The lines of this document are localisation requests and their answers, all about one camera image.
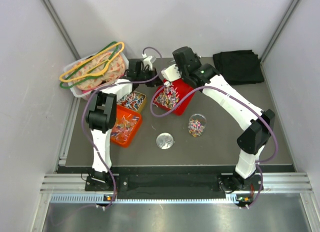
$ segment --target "orange tray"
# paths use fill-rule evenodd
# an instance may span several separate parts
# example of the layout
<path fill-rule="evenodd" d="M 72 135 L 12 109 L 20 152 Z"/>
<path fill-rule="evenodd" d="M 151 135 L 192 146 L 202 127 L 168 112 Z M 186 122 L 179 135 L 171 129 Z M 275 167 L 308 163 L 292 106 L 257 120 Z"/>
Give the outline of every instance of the orange tray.
<path fill-rule="evenodd" d="M 110 140 L 122 147 L 128 147 L 142 124 L 142 116 L 138 112 L 117 105 L 116 118 Z"/>

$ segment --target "folded black fabric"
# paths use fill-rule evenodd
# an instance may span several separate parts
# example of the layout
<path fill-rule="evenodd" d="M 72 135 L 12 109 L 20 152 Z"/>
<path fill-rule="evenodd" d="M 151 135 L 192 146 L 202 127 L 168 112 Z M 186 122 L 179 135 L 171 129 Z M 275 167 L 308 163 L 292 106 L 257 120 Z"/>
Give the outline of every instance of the folded black fabric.
<path fill-rule="evenodd" d="M 264 82 L 260 60 L 252 50 L 214 54 L 213 61 L 215 68 L 230 85 Z"/>

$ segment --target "dark gray tabletop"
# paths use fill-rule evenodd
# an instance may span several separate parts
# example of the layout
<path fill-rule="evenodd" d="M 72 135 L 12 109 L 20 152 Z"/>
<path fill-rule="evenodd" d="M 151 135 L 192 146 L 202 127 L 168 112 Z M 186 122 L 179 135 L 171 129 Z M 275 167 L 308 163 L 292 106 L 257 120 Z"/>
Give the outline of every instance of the dark gray tabletop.
<path fill-rule="evenodd" d="M 165 59 L 167 65 L 172 59 Z M 211 63 L 211 58 L 202 59 Z M 265 83 L 240 85 L 234 87 L 240 94 L 256 106 L 275 111 L 270 93 Z M 147 104 L 142 111 L 143 122 L 127 148 L 111 143 L 110 153 L 113 166 L 151 166 L 151 165 L 233 165 L 238 162 L 240 149 L 237 138 L 242 130 L 236 121 L 215 101 L 196 92 L 187 109 L 181 116 L 169 114 L 156 118 L 150 112 L 150 100 L 155 89 L 140 85 L 137 91 L 146 94 Z M 86 104 L 81 100 L 72 133 L 66 166 L 92 166 L 93 148 L 81 130 L 81 115 Z M 165 110 L 154 107 L 158 114 Z M 207 119 L 205 131 L 200 137 L 188 133 L 190 115 L 201 113 Z M 163 132 L 170 133 L 174 145 L 170 149 L 160 149 L 156 137 Z M 269 164 L 292 164 L 279 121 L 276 119 L 274 132 L 279 143 L 279 154 Z M 274 151 L 272 139 L 262 152 L 261 159 L 268 158 Z"/>

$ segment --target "gray table surface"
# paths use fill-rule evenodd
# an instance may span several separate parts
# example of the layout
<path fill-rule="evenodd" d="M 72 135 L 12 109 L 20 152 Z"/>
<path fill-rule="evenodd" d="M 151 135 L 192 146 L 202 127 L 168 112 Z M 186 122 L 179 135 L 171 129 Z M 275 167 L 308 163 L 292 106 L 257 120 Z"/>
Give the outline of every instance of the gray table surface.
<path fill-rule="evenodd" d="M 212 63 L 212 58 L 202 58 L 202 63 Z M 164 59 L 167 66 L 172 58 Z M 160 68 L 159 60 L 155 63 Z M 266 83 L 239 85 L 234 88 L 256 106 L 275 111 Z M 237 138 L 242 130 L 236 121 L 215 101 L 196 92 L 187 109 L 181 116 L 169 114 L 156 118 L 150 112 L 150 100 L 156 89 L 140 85 L 137 91 L 146 94 L 147 104 L 142 111 L 143 122 L 127 148 L 111 143 L 110 154 L 113 166 L 151 166 L 151 165 L 234 165 L 238 162 L 240 149 Z M 81 130 L 81 115 L 86 104 L 81 100 L 72 133 L 66 166 L 92 166 L 93 148 Z M 157 114 L 165 110 L 154 107 Z M 205 132 L 200 137 L 188 133 L 190 115 L 201 113 L 207 119 Z M 158 148 L 156 137 L 163 132 L 170 133 L 174 145 L 167 150 Z M 279 121 L 276 119 L 274 132 L 279 144 L 277 157 L 269 164 L 292 164 L 292 158 L 284 139 Z M 261 159 L 274 152 L 272 139 L 262 152 Z"/>
<path fill-rule="evenodd" d="M 246 211 L 233 204 L 114 204 L 68 218 L 81 206 L 51 203 L 43 232 L 311 232 L 299 194 L 261 194 Z"/>

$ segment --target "plastic bin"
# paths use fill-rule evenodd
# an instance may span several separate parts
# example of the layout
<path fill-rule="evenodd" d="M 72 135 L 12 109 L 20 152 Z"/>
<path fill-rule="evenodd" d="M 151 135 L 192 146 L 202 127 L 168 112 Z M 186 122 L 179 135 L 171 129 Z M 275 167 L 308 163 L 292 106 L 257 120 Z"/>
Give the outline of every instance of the plastic bin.
<path fill-rule="evenodd" d="M 193 137 L 199 137 L 204 133 L 207 120 L 204 115 L 195 113 L 191 115 L 188 123 L 188 131 Z"/>
<path fill-rule="evenodd" d="M 135 102 L 132 95 L 136 95 L 142 101 L 139 100 L 138 102 Z M 137 92 L 137 91 L 133 91 L 132 93 L 125 95 L 124 97 L 122 97 L 120 100 L 117 101 L 118 105 L 125 107 L 125 108 L 129 108 L 129 109 L 136 111 L 138 113 L 141 113 L 141 111 L 145 107 L 146 103 L 147 103 L 147 96 L 145 94 Z"/>
<path fill-rule="evenodd" d="M 171 102 L 171 97 L 174 96 L 176 97 L 175 101 L 179 102 L 180 99 L 182 99 L 187 93 L 191 92 L 193 90 L 193 87 L 185 83 L 181 78 L 178 80 L 175 80 L 172 85 L 168 88 L 164 88 L 158 95 L 154 98 L 154 103 L 165 109 L 165 110 L 170 110 L 172 109 L 175 105 Z M 189 102 L 191 101 L 192 97 L 194 96 L 194 93 L 192 93 L 189 97 L 187 97 L 174 111 L 173 113 L 177 115 L 181 115 L 185 109 L 187 108 Z"/>
<path fill-rule="evenodd" d="M 131 109 L 117 105 L 116 118 L 110 140 L 122 147 L 128 147 L 142 124 L 142 115 Z M 126 133 L 120 132 L 126 131 L 128 128 L 131 128 L 131 130 Z"/>
<path fill-rule="evenodd" d="M 89 56 L 87 56 L 87 57 L 85 57 L 85 58 L 79 59 L 79 60 L 77 60 L 77 61 L 75 61 L 75 62 L 73 62 L 73 63 L 65 66 L 65 68 L 63 69 L 63 72 L 65 73 L 66 71 L 70 70 L 76 63 L 78 63 L 78 62 L 80 62 L 80 61 L 83 61 L 83 60 L 87 59 L 88 57 L 90 57 L 90 56 L 92 56 L 92 55 L 89 55 Z M 125 55 L 124 55 L 123 53 L 120 53 L 120 55 L 122 56 L 122 59 L 123 59 L 123 61 L 124 61 L 124 63 L 125 63 L 125 68 L 127 69 L 127 68 L 129 67 L 129 61 L 128 61 L 128 59 L 125 57 Z M 106 85 L 106 83 L 103 83 L 103 84 L 97 86 L 97 88 L 98 88 L 98 87 L 101 87 L 101 86 L 105 86 L 105 85 Z M 90 93 L 91 93 L 91 91 L 92 91 L 92 90 L 90 90 L 90 91 L 87 91 L 87 92 L 84 93 L 83 90 L 77 88 L 76 86 L 73 86 L 72 88 L 70 88 L 70 90 L 72 91 L 73 95 L 74 95 L 76 98 L 83 98 L 83 99 L 85 99 L 85 100 L 88 100 L 88 99 L 89 99 Z"/>

